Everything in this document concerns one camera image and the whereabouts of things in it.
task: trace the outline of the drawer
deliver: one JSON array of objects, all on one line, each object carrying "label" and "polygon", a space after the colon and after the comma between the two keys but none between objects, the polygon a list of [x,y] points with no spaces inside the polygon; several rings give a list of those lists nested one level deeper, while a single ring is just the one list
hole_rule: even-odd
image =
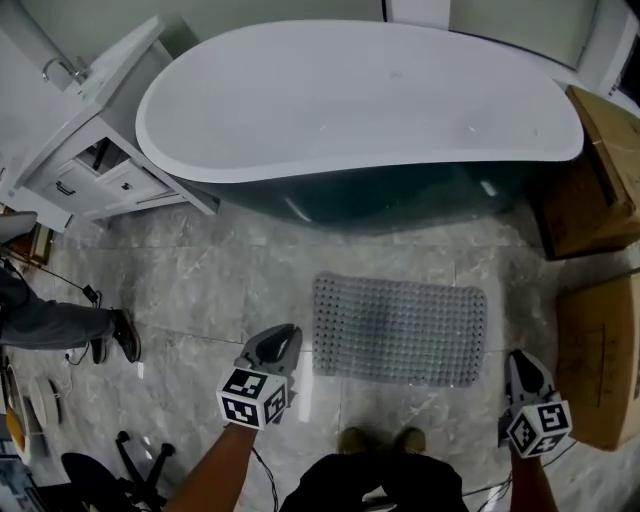
[{"label": "drawer", "polygon": [[135,203],[169,190],[131,159],[103,174],[96,182],[116,196],[119,203]]},{"label": "drawer", "polygon": [[78,215],[94,215],[116,201],[113,194],[96,185],[96,173],[76,160],[53,173],[49,183],[41,186],[38,193],[60,208]]}]

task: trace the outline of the white vanity cabinet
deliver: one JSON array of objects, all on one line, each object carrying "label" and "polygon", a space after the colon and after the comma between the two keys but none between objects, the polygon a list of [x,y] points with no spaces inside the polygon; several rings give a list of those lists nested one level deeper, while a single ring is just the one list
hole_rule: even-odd
[{"label": "white vanity cabinet", "polygon": [[[0,198],[18,211],[35,209],[60,232],[71,215],[94,221],[186,201],[216,213],[215,197],[165,173],[138,146],[138,106],[172,61],[157,41],[163,28],[158,17],[140,25],[91,64],[84,82],[64,90],[25,150],[0,166]],[[57,212],[55,222],[47,211]]]},{"label": "white vanity cabinet", "polygon": [[184,201],[108,139],[96,146],[100,156],[85,150],[55,171],[41,173],[32,180],[31,189],[87,220],[151,207],[158,201]]}]

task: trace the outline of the drawer handle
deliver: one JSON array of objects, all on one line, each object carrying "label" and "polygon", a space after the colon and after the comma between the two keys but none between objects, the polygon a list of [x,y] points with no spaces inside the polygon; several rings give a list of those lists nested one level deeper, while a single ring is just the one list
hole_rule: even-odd
[{"label": "drawer handle", "polygon": [[65,187],[61,181],[56,182],[56,188],[58,189],[59,192],[62,192],[65,196],[72,196],[73,194],[76,193],[75,190],[71,190]]}]

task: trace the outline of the faucet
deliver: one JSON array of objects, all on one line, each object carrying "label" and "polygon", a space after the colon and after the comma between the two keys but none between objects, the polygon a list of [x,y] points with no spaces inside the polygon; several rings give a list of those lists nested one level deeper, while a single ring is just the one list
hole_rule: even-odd
[{"label": "faucet", "polygon": [[49,75],[47,74],[47,71],[49,70],[49,67],[55,62],[60,64],[64,68],[64,70],[67,73],[69,73],[69,75],[71,75],[73,79],[79,84],[84,82],[89,76],[87,67],[81,61],[80,61],[80,63],[82,64],[81,68],[75,69],[73,66],[67,64],[64,60],[60,59],[59,57],[54,57],[53,59],[48,60],[47,63],[44,65],[44,68],[42,68],[42,79],[45,82],[49,81]]}]

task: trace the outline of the cardboard box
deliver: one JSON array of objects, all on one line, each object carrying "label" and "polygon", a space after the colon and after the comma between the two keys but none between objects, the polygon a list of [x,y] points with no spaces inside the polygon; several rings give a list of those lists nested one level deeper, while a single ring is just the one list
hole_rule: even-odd
[{"label": "cardboard box", "polygon": [[556,384],[571,437],[612,451],[640,432],[640,273],[558,297]]},{"label": "cardboard box", "polygon": [[640,238],[640,120],[576,87],[567,96],[584,127],[584,151],[534,201],[551,259],[622,249]]}]

